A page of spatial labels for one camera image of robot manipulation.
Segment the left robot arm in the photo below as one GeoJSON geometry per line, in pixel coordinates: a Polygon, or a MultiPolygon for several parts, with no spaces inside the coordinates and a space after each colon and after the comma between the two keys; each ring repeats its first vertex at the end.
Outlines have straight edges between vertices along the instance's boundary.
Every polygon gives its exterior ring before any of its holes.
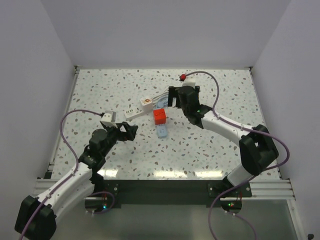
{"type": "Polygon", "coordinates": [[[49,240],[62,217],[84,198],[99,196],[104,190],[99,170],[106,156],[118,142],[133,141],[138,126],[127,122],[105,126],[92,133],[88,145],[71,170],[36,197],[27,196],[21,203],[15,231],[21,238],[49,240]]]}

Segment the red cube plug adapter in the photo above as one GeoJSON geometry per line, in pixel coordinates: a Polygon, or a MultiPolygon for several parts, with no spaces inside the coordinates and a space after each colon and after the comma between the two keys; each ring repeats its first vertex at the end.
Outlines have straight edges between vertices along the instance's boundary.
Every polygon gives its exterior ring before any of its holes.
{"type": "Polygon", "coordinates": [[[164,108],[154,109],[153,119],[154,119],[155,125],[164,125],[167,120],[165,109],[164,108]]]}

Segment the white power strip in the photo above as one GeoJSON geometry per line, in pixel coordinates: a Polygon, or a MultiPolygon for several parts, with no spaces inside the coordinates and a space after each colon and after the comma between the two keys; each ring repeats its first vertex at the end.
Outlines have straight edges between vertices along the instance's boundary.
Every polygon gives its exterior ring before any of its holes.
{"type": "Polygon", "coordinates": [[[150,110],[145,110],[142,107],[133,107],[133,108],[126,109],[124,111],[124,116],[125,116],[126,120],[133,120],[135,118],[146,115],[149,112],[150,112],[150,110]]]}

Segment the white cube plug adapter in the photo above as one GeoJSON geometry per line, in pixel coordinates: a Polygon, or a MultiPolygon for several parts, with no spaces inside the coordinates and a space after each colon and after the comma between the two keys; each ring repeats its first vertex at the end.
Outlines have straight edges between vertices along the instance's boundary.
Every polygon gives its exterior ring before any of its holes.
{"type": "Polygon", "coordinates": [[[153,101],[150,97],[144,96],[139,99],[143,112],[150,112],[153,110],[153,101]]]}

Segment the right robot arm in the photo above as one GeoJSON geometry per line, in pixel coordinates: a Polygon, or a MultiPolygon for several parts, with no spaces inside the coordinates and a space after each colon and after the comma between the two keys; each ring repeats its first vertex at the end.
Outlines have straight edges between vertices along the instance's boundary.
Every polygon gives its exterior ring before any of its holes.
{"type": "Polygon", "coordinates": [[[182,109],[188,121],[201,129],[217,133],[239,147],[240,164],[228,173],[215,187],[233,197],[240,190],[240,184],[258,176],[278,158],[279,152],[268,129],[259,124],[256,127],[240,123],[213,112],[213,108],[199,102],[199,86],[181,86],[168,88],[168,106],[182,109]]]}

